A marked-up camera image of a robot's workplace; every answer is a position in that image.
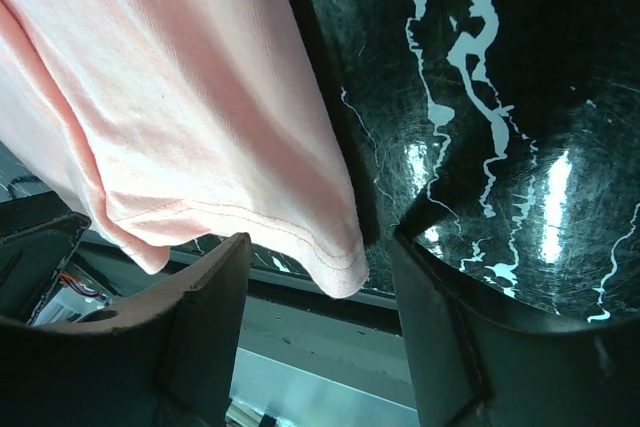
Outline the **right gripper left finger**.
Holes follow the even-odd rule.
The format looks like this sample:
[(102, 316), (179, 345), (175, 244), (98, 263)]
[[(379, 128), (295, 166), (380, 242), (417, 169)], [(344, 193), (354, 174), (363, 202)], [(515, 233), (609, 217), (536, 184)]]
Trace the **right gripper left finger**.
[(194, 264), (75, 322), (1, 322), (5, 426), (221, 426), (249, 280), (237, 233)]

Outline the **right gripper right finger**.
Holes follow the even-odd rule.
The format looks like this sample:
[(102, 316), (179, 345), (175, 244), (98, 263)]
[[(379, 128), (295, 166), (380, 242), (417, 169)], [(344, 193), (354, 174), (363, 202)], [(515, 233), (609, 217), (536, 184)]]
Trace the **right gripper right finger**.
[(552, 315), (402, 234), (393, 283), (424, 426), (635, 426), (639, 321)]

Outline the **salmon pink t-shirt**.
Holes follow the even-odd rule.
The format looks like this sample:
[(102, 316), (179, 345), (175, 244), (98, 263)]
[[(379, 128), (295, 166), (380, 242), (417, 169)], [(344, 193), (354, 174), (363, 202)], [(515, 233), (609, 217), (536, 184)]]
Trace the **salmon pink t-shirt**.
[(288, 0), (1, 0), (1, 140), (149, 274), (246, 232), (333, 298), (367, 280)]

